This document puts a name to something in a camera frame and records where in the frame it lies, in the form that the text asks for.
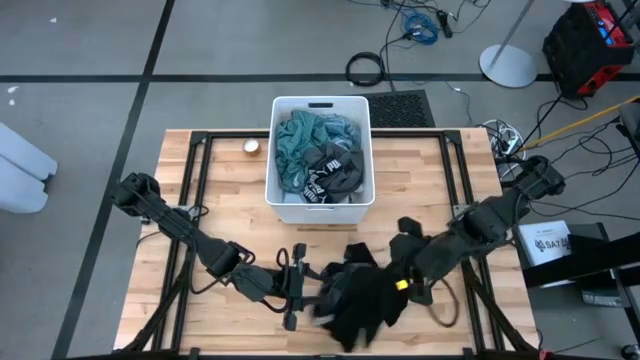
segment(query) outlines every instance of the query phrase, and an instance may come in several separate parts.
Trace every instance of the black garment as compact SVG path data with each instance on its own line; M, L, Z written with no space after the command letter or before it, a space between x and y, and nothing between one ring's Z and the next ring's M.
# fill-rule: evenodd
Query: black garment
M402 276L391 265L379 268L366 244L348 245L344 259L322 271L329 278L320 289L326 301L315 305L312 314L344 351L351 352L361 329L369 346L383 321L390 327L396 323L407 306L408 291L397 289Z
M302 196L310 203L335 204L362 184L362 150L346 150L332 142L305 151L309 180Z

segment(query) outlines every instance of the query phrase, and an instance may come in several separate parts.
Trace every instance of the floor mat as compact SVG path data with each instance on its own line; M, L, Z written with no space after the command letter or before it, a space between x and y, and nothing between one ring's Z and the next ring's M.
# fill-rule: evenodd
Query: floor mat
M372 128L435 127L424 90L362 94L369 100Z

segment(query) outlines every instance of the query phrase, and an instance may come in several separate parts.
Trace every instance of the white plastic basket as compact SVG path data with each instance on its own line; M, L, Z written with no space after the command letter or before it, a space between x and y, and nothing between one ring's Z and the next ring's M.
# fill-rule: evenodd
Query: white plastic basket
M353 194L349 204L287 204L283 203L284 191L276 169L276 129L283 121L291 119L292 110L305 110L314 114L337 114L347 117L360 127L361 146L364 155L364 191ZM269 133L269 157L265 199L280 219L287 224L357 224L375 201L375 181L369 102L362 96L281 96L273 101L271 131Z

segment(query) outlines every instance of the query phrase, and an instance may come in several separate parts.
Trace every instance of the concrete floor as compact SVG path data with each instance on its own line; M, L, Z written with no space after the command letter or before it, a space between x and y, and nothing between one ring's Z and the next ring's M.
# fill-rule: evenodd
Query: concrete floor
M393 71L471 74L470 81L450 84L470 95L473 122L500 118L528 133L535 125L538 105L556 97L554 85L541 81L513 90L473 76L480 73L476 63L480 52L503 39L511 25L505 19L514 19L524 3L493 0L463 34L442 37L430 47L391 48ZM458 5L458 0L439 0L440 8L448 11L455 11ZM74 78L51 82L47 77L6 76L140 75L164 6L164 0L0 0L0 121L60 166L42 212L20 216L0 212L0 286L5 289L0 292L0 359L51 357L123 131L127 124L135 123L129 113L139 89L136 82L108 83L107 78L68 83ZM534 56L540 74L549 71L540 51L543 38L567 6L557 0L537 1L512 40ZM477 11L465 6L454 30L463 28ZM153 73L340 74L353 54L382 46L393 15L346 0L176 0ZM392 36L399 34L394 27ZM362 70L371 71L366 66ZM625 72L638 73L640 66L633 64ZM464 126L466 98L441 80L424 85L398 81L396 86L399 90L425 89L437 126ZM259 77L253 82L242 77L234 81L151 83L131 147L120 147L128 150L120 157L126 160L122 174L153 173L167 128L264 128L277 96L389 90L388 84L355 88L346 81L266 82ZM5 91L14 85L19 86L14 93ZM637 95L639 89L636 82L611 82L588 100L587 111L559 105L546 121L544 133ZM614 149L626 146L614 129L602 138ZM556 142L538 152L553 158L575 141ZM571 174L604 163L604 156L575 150L558 168ZM553 201L573 205L606 194L620 184L632 165L599 178L572 178L565 194ZM636 184L637 175L618 194L586 209L637 214ZM637 224L628 220L578 212L561 218L570 223L602 221L612 238L637 231ZM524 222L543 219L530 215ZM136 220L111 211L69 356L111 350L139 232ZM587 306L572 287L532 289L530 297L545 348L557 350L602 337L567 353L617 358L619 348L633 342L621 310Z

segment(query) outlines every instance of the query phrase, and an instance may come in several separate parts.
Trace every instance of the round white base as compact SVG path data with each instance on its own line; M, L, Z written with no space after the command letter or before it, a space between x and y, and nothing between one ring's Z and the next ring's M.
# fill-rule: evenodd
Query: round white base
M538 75L533 58L526 51L511 45L505 46L493 66L491 61L500 45L486 48L480 55L480 69L491 81L498 85L519 88L531 84Z

